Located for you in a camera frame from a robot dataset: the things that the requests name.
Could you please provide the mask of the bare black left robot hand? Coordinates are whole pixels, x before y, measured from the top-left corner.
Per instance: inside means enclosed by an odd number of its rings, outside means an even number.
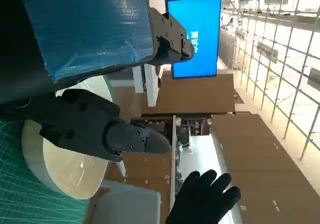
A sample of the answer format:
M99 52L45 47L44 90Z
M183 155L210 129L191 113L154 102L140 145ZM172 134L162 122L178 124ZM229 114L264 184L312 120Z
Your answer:
M75 85L193 56L185 28L149 0L0 0L0 117L32 120L55 146L115 163L122 152L165 154L162 134Z

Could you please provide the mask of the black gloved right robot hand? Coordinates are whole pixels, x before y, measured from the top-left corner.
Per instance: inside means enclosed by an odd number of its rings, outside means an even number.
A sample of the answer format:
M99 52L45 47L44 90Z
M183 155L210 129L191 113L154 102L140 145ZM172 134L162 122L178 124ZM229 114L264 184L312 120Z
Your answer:
M228 187L231 175L213 169L191 172L175 197L167 224L217 224L241 199L238 187Z

